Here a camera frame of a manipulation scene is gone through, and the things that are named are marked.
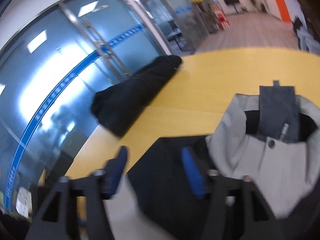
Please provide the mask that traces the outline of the red display stand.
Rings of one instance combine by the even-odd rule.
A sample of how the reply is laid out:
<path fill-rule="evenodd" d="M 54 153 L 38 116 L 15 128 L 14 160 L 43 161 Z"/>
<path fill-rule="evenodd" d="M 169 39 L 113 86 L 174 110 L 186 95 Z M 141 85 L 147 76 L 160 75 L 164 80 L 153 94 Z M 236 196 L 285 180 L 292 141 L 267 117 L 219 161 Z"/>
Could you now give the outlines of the red display stand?
<path fill-rule="evenodd" d="M 221 30 L 227 30 L 230 28 L 230 24 L 226 18 L 225 13 L 223 12 L 223 10 L 220 8 L 220 6 L 218 4 L 214 4 L 212 5 L 212 10 L 217 18 L 218 21 L 218 25 L 220 27 Z"/>

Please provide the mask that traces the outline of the wall television screen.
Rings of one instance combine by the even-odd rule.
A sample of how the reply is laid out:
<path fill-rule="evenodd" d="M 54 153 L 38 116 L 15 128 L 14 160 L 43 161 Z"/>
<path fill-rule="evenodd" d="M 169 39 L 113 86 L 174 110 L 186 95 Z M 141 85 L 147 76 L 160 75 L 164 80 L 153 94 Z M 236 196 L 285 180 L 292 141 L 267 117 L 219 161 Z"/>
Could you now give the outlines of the wall television screen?
<path fill-rule="evenodd" d="M 225 2 L 225 4 L 227 5 L 227 6 L 232 6 L 234 9 L 235 9 L 235 11 L 236 11 L 236 13 L 238 14 L 239 12 L 238 12 L 238 9 L 237 9 L 237 5 L 239 5 L 240 4 L 240 1 L 239 0 L 224 0 L 224 2 Z"/>

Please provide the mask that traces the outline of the grey and black jacket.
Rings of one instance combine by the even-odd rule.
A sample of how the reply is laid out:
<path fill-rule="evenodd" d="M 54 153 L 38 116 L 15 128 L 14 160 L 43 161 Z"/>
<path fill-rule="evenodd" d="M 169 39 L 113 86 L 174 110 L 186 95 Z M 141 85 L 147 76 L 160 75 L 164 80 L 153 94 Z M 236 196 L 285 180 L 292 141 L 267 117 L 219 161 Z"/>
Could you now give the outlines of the grey and black jacket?
<path fill-rule="evenodd" d="M 106 204 L 115 239 L 201 239 L 208 198 L 197 199 L 181 150 L 223 176 L 249 176 L 284 239 L 319 239 L 319 107 L 292 86 L 235 94 L 213 134 L 162 137 L 128 170 Z"/>

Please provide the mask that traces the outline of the black folded garment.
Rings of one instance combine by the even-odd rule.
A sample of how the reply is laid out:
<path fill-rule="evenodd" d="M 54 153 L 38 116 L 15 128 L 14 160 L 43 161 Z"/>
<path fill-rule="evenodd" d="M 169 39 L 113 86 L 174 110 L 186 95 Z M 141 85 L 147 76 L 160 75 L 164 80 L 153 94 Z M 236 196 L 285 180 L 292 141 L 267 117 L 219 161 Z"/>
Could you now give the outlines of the black folded garment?
<path fill-rule="evenodd" d="M 97 92 L 92 114 L 105 129 L 123 137 L 181 64 L 182 58 L 177 55 L 155 58 L 127 80 Z"/>

